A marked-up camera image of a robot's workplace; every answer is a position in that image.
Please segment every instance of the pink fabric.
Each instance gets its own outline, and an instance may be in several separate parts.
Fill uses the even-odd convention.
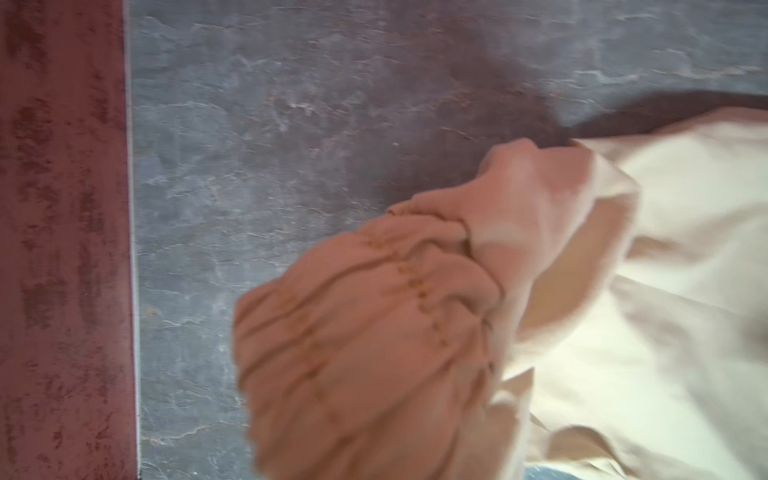
[[[235,356],[260,471],[456,478],[597,173],[586,149],[495,147],[474,181],[395,205],[244,296]]]

